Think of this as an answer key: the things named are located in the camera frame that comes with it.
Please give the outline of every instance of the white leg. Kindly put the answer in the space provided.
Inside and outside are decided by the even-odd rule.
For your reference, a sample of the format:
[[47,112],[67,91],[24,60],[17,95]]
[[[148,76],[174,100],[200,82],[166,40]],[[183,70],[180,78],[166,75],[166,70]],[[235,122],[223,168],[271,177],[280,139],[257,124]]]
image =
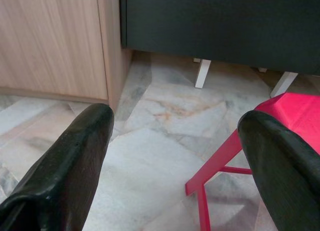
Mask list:
[[210,67],[210,60],[201,59],[198,76],[196,77],[195,87],[202,89],[206,80],[206,76]]
[[284,72],[280,80],[277,82],[275,87],[273,88],[270,97],[273,98],[275,96],[283,94],[291,85],[291,83],[297,77],[296,72]]
[[265,67],[258,67],[258,70],[261,73],[266,73],[267,72],[267,68],[265,68]]

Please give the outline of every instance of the wooden cabinet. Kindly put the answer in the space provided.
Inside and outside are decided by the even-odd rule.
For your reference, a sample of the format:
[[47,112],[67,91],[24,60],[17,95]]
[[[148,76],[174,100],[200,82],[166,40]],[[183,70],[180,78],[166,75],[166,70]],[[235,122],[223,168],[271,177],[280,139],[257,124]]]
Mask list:
[[119,0],[0,0],[2,91],[109,101],[115,108],[127,58]]

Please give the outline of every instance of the stone floor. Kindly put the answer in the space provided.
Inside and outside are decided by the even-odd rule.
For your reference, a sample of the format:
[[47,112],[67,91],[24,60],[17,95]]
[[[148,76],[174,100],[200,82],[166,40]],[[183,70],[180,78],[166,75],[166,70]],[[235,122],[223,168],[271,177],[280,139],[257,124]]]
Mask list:
[[[267,100],[281,73],[213,61],[194,88],[192,58],[136,52],[85,231],[198,231],[196,197],[185,182],[239,118]],[[299,75],[289,91],[319,94]],[[89,104],[0,96],[0,201]],[[231,165],[248,167],[241,152]],[[206,185],[215,231],[277,230],[250,175],[218,173]]]

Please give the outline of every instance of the dark gray furniture panel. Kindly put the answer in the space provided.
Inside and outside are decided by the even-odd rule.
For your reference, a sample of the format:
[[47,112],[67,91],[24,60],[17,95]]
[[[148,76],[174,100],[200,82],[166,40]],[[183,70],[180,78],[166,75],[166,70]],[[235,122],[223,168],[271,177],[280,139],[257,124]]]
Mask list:
[[320,0],[121,0],[131,49],[320,74]]

